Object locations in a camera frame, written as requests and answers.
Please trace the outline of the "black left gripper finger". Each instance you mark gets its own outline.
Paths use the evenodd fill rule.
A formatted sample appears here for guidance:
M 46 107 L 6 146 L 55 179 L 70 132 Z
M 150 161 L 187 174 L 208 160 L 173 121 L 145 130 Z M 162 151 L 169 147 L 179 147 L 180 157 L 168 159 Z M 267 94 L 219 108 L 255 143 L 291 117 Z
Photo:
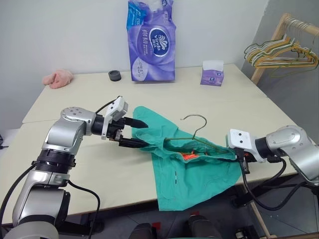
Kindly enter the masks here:
M 119 146 L 128 148 L 143 148 L 147 147 L 149 144 L 143 140 L 136 138 L 120 138 Z
M 148 125 L 139 119 L 124 117 L 124 121 L 125 125 L 129 125 L 132 128 L 148 128 Z

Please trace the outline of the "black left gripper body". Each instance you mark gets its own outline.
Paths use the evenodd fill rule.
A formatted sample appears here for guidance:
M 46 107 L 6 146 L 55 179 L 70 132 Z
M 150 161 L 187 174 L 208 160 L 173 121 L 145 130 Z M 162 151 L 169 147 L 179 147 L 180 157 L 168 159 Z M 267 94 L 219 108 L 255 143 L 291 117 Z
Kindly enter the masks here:
M 107 138 L 111 141 L 116 141 L 118 143 L 123 143 L 122 131 L 125 127 L 125 118 L 120 118 L 119 120 L 111 120 L 107 128 Z

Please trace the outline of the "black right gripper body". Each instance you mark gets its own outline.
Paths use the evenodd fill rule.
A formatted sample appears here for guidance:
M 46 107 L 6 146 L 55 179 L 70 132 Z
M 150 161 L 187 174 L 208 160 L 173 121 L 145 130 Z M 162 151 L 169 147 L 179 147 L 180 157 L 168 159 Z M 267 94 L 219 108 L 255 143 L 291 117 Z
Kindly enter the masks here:
M 243 175 L 250 174 L 247 157 L 249 154 L 241 148 L 234 148 L 236 161 L 240 164 Z

